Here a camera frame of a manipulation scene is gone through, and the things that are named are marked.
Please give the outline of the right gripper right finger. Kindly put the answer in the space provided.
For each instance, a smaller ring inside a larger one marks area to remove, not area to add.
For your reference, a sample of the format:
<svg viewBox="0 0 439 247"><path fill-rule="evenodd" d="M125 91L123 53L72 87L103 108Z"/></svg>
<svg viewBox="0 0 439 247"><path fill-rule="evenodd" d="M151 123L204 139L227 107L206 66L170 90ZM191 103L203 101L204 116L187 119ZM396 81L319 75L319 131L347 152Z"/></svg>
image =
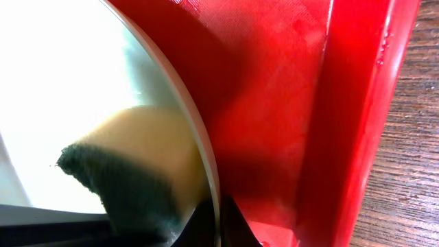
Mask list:
<svg viewBox="0 0 439 247"><path fill-rule="evenodd" d="M261 247L231 196L222 198L220 227L221 247Z"/></svg>

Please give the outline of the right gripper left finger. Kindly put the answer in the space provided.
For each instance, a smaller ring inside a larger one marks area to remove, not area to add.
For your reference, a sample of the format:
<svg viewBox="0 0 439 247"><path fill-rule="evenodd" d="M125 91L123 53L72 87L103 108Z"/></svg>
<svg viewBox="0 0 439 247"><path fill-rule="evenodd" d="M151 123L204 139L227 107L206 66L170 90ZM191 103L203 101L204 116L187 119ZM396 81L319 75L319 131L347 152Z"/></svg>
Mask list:
<svg viewBox="0 0 439 247"><path fill-rule="evenodd" d="M215 216L212 199L203 200L171 247L215 247Z"/></svg>

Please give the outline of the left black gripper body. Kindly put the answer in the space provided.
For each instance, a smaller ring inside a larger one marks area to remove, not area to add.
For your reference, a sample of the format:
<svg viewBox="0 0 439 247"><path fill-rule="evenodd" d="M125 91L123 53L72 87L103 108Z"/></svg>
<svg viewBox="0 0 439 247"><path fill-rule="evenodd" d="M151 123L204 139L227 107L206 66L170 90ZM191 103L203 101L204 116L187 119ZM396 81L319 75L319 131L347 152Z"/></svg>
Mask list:
<svg viewBox="0 0 439 247"><path fill-rule="evenodd" d="M151 233L115 230L105 214L1 205L2 246L156 246Z"/></svg>

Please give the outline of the green yellow sponge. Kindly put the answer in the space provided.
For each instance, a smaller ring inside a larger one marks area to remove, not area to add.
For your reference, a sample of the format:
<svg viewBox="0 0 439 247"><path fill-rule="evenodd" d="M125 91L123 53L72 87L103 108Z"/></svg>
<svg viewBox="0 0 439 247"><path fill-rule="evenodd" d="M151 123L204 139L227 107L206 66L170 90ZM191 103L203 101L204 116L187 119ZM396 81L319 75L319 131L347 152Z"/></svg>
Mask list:
<svg viewBox="0 0 439 247"><path fill-rule="evenodd" d="M210 196L204 164L179 110L121 110L68 145L58 167L99 196L118 233L176 241Z"/></svg>

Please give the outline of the pale green plate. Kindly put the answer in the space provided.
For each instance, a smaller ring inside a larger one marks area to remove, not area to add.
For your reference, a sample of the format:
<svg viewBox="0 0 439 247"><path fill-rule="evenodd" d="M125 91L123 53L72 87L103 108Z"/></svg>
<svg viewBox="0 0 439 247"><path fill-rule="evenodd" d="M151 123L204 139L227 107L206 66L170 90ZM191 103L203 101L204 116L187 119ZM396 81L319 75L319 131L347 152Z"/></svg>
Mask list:
<svg viewBox="0 0 439 247"><path fill-rule="evenodd" d="M187 118L219 246L219 185L206 128L154 41L108 1L1 2L1 205L107 215L99 196L57 160L65 147L135 106Z"/></svg>

